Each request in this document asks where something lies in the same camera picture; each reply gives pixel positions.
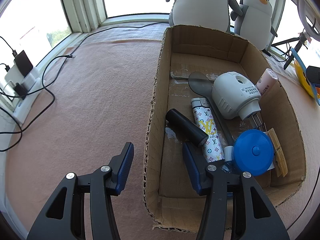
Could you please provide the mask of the wooden clothespin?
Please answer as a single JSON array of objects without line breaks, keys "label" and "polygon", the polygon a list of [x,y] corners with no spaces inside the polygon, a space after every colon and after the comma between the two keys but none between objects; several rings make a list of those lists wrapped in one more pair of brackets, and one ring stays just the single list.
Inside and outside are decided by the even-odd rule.
[{"label": "wooden clothespin", "polygon": [[281,147],[280,141],[277,137],[277,134],[274,128],[269,129],[267,132],[268,137],[271,139],[274,147],[274,168],[276,170],[276,175],[279,178],[280,176],[285,177],[288,174],[287,162],[283,149]]}]

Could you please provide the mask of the blue round tape measure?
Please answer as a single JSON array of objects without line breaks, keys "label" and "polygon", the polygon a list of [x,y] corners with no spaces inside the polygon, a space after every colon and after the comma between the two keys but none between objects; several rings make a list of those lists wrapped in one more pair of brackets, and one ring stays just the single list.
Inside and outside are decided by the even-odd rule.
[{"label": "blue round tape measure", "polygon": [[233,163],[239,172],[260,176],[270,168],[273,156],[272,141],[260,130],[244,131],[234,143]]}]

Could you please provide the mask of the grey plastic spoon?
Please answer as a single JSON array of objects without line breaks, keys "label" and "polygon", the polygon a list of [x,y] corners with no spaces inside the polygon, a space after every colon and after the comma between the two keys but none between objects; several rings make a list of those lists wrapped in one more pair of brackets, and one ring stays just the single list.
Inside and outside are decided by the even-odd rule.
[{"label": "grey plastic spoon", "polygon": [[225,159],[223,161],[232,161],[234,140],[225,120],[223,119],[220,111],[218,110],[215,102],[212,99],[213,84],[201,72],[191,73],[188,78],[188,84],[190,89],[200,96],[199,98],[206,98],[209,102],[225,156]]}]

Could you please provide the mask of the pink white cosmetic bottle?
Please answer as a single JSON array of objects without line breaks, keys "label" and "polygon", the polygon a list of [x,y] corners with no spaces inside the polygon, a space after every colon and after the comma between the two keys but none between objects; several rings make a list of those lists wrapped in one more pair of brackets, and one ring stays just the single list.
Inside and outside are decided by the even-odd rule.
[{"label": "pink white cosmetic bottle", "polygon": [[278,81],[278,77],[275,74],[275,72],[270,68],[266,68],[255,86],[257,87],[260,95],[263,96],[273,87],[273,85],[277,81]]}]

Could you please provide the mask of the patterned white lighter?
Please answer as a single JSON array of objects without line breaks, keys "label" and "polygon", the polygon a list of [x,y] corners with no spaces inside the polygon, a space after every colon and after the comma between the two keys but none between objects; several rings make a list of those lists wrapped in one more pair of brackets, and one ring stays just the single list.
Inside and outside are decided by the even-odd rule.
[{"label": "patterned white lighter", "polygon": [[222,144],[209,102],[206,98],[193,98],[191,106],[195,124],[208,135],[207,141],[202,146],[206,161],[210,163],[224,160]]}]

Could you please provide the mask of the small grey penguin plush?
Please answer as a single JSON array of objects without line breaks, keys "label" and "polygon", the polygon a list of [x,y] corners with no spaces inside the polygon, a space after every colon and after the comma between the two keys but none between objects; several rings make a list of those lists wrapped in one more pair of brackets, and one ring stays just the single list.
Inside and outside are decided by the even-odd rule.
[{"label": "small grey penguin plush", "polygon": [[251,42],[258,50],[267,47],[269,36],[278,36],[272,27],[272,5],[269,0],[240,0],[242,15],[231,11],[234,32]]}]

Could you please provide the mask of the yellow fruit bowl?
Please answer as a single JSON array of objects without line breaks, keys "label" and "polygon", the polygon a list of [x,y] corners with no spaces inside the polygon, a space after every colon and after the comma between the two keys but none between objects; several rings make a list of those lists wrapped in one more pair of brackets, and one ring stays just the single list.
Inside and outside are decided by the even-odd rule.
[{"label": "yellow fruit bowl", "polygon": [[319,67],[302,68],[297,60],[294,60],[294,67],[302,87],[311,97],[319,100]]}]

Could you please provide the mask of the black tripod stand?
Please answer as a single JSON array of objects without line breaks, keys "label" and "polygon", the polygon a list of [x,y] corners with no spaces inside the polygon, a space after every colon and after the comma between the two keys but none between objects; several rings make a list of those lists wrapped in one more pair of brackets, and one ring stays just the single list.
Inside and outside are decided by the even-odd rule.
[{"label": "black tripod stand", "polygon": [[309,35],[306,32],[302,32],[298,37],[289,38],[289,39],[271,44],[271,47],[277,48],[277,46],[280,46],[280,45],[284,45],[284,44],[289,45],[292,42],[297,42],[294,48],[289,47],[287,48],[287,51],[284,53],[284,55],[287,56],[284,64],[284,70],[287,69],[287,67],[295,58],[295,56],[293,55],[293,52],[298,53],[302,46],[306,47],[305,42],[308,40],[308,38],[309,38]]}]

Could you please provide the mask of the pink blanket mat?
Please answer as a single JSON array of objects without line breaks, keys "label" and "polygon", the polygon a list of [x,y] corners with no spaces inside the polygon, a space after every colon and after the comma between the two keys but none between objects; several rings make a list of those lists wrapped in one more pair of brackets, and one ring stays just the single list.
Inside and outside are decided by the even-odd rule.
[{"label": "pink blanket mat", "polygon": [[35,101],[31,126],[8,152],[5,191],[29,230],[68,173],[87,174],[132,142],[135,156],[125,190],[113,208],[122,239],[194,239],[193,233],[153,227],[143,203],[144,142],[160,40],[83,44],[47,92]]}]

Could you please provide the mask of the black plug adapter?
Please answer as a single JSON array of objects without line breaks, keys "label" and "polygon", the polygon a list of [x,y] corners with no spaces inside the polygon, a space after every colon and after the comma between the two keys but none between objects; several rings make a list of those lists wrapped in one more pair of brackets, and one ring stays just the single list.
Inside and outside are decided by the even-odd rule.
[{"label": "black plug adapter", "polygon": [[28,92],[25,90],[25,88],[23,86],[21,86],[19,83],[15,84],[14,91],[17,94],[17,96],[19,98],[21,98],[22,100],[24,100],[26,95],[28,94]]}]

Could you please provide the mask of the white round plug device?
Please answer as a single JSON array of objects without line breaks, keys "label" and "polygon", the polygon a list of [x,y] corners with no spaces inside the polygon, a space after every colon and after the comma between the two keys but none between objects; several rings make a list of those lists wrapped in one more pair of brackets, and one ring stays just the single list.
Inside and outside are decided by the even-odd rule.
[{"label": "white round plug device", "polygon": [[261,128],[258,116],[261,111],[261,94],[257,87],[245,76],[237,72],[219,75],[212,87],[212,98],[223,118],[231,120],[240,117],[251,119],[254,128]]}]

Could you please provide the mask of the white usb wall charger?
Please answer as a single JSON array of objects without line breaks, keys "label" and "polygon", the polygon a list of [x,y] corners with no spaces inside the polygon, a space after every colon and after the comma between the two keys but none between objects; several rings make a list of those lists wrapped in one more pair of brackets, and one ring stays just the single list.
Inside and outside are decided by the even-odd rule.
[{"label": "white usb wall charger", "polygon": [[[272,139],[271,139],[270,135],[268,134],[268,132],[265,132],[265,134],[268,136],[268,138],[269,138],[270,141],[272,142]],[[269,168],[267,169],[268,171],[274,169],[274,157],[275,157],[275,153],[273,154],[272,163],[271,163],[271,165],[269,166]]]}]

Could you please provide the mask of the cardboard box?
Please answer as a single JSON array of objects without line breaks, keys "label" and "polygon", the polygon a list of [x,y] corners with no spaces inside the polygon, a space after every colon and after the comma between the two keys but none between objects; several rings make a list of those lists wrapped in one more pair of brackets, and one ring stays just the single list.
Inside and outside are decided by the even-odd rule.
[{"label": "cardboard box", "polygon": [[[195,94],[186,81],[202,72],[210,80],[226,72],[237,72],[257,82],[268,62],[248,41],[228,33],[201,27],[180,25],[164,32],[159,52],[151,111],[146,130],[143,198],[155,227],[170,231],[196,232],[204,208],[204,198],[192,189],[182,159],[181,137],[169,139],[165,115],[174,108],[193,119],[191,100]],[[260,107],[267,129],[273,129],[284,153],[288,172],[268,171],[258,177],[259,184],[290,229],[300,214],[294,198],[306,175],[306,150],[294,88],[280,78],[262,97]]]}]

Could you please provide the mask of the black cylinder tube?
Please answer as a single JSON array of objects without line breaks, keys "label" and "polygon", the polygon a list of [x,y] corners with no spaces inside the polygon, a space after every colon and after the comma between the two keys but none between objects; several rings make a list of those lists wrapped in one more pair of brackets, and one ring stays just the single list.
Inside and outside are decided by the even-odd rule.
[{"label": "black cylinder tube", "polygon": [[168,126],[174,132],[178,133],[181,137],[190,141],[197,147],[202,147],[209,137],[206,132],[197,127],[186,116],[174,108],[166,113],[165,119],[168,122]]}]

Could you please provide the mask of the checkered beige cloth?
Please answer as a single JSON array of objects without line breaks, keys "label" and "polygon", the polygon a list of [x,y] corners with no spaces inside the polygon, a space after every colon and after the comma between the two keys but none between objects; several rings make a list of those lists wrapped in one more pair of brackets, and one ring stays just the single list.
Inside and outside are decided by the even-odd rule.
[{"label": "checkered beige cloth", "polygon": [[168,27],[167,22],[112,24],[98,28],[92,33],[79,35],[74,41],[69,42],[67,48],[76,47],[83,40],[83,44],[132,39],[162,40]]}]

